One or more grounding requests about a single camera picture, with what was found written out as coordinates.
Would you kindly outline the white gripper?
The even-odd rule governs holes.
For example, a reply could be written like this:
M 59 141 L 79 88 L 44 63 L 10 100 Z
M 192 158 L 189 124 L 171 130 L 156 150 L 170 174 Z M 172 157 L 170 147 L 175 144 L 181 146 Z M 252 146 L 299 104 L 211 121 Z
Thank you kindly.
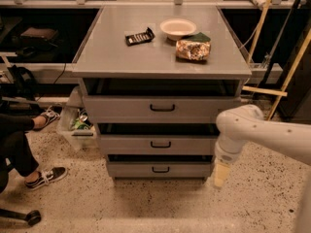
M 244 146 L 243 140 L 234 140 L 221 133 L 215 144 L 216 158 L 221 162 L 215 164 L 214 186 L 222 187 L 229 176 L 230 165 L 234 163 Z

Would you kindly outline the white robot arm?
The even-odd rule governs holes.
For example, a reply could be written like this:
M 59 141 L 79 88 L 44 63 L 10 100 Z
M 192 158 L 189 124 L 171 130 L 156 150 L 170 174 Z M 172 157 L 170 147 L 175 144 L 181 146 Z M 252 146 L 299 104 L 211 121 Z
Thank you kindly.
M 311 125 L 265 120 L 252 104 L 220 112 L 216 117 L 214 186 L 222 187 L 247 142 L 253 142 L 311 167 Z

